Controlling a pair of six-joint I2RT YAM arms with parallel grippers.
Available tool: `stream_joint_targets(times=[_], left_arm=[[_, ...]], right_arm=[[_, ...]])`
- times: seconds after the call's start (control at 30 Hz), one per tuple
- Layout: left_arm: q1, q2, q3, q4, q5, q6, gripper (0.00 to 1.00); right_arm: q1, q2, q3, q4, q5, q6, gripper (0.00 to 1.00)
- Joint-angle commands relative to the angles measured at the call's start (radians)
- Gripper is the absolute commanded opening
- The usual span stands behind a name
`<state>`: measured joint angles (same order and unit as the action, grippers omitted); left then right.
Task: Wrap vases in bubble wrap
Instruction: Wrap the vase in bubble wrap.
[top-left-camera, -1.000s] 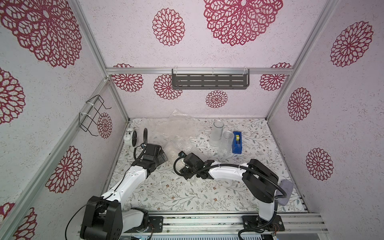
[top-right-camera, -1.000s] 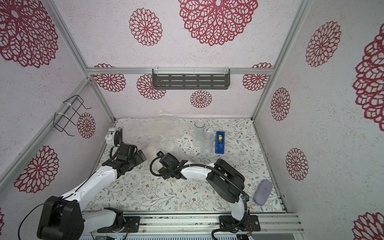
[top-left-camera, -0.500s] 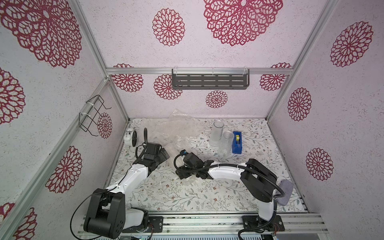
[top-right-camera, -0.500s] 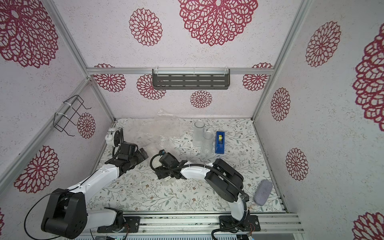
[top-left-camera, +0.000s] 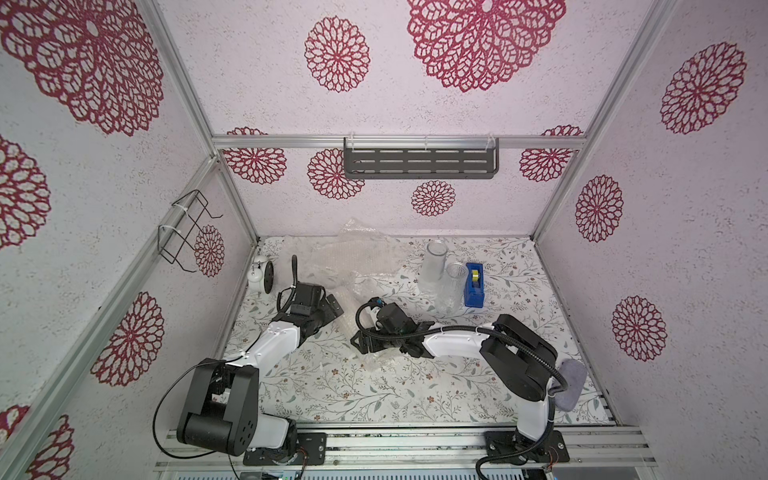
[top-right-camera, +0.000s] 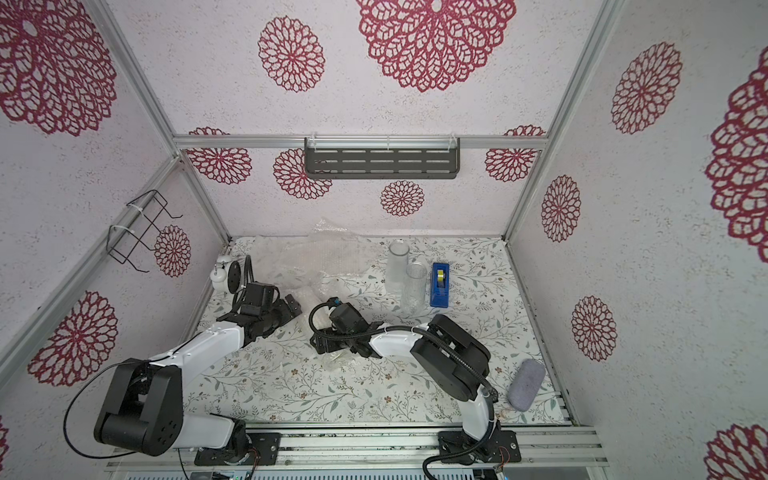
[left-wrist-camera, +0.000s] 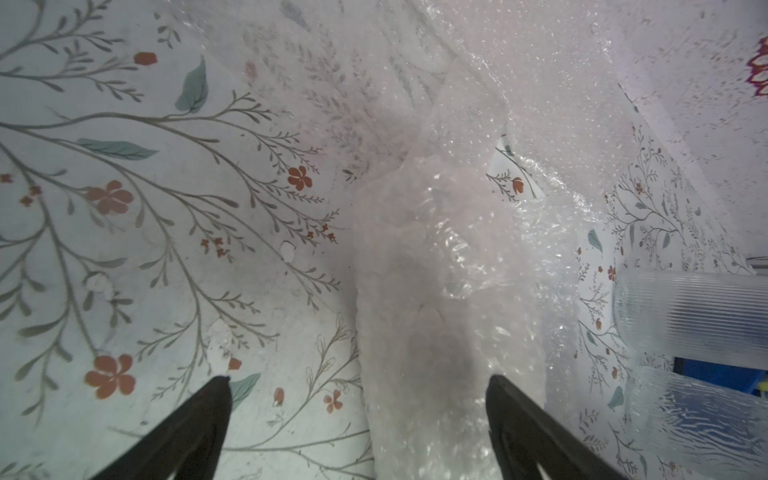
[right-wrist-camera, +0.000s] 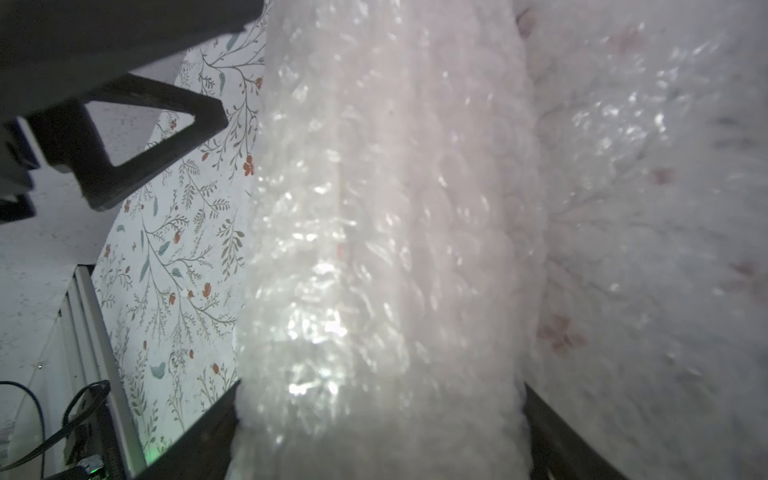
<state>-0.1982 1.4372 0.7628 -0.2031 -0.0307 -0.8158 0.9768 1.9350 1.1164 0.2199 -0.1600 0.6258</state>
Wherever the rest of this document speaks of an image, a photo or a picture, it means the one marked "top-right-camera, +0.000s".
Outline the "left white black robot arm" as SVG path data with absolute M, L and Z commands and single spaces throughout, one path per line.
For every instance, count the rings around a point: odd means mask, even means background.
M 245 423 L 219 414 L 187 413 L 184 387 L 220 359 L 267 338 L 302 314 L 290 294 L 273 285 L 248 284 L 234 307 L 206 330 L 156 358 L 127 359 L 115 367 L 94 439 L 149 456 L 196 448 L 223 463 L 251 450 Z

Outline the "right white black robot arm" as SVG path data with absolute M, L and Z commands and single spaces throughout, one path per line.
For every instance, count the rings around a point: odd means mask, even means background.
M 308 314 L 310 344 L 319 354 L 348 350 L 363 358 L 415 361 L 432 382 L 458 403 L 463 433 L 479 441 L 492 434 L 498 392 L 488 380 L 491 354 L 443 314 L 419 326 L 368 322 L 336 297 Z

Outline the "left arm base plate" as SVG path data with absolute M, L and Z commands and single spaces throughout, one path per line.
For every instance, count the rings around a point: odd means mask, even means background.
M 276 432 L 245 433 L 221 449 L 202 448 L 193 464 L 208 466 L 272 466 L 277 461 L 282 435 Z

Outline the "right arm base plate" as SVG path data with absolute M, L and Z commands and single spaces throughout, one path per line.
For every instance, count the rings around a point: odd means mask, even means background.
M 441 431 L 437 435 L 439 455 L 453 455 L 473 446 L 476 441 L 463 431 Z M 511 430 L 500 430 L 492 434 L 490 439 L 473 452 L 463 456 L 442 459 L 445 464 L 471 465 L 473 463 L 507 464 L 519 463 L 522 460 L 516 434 Z

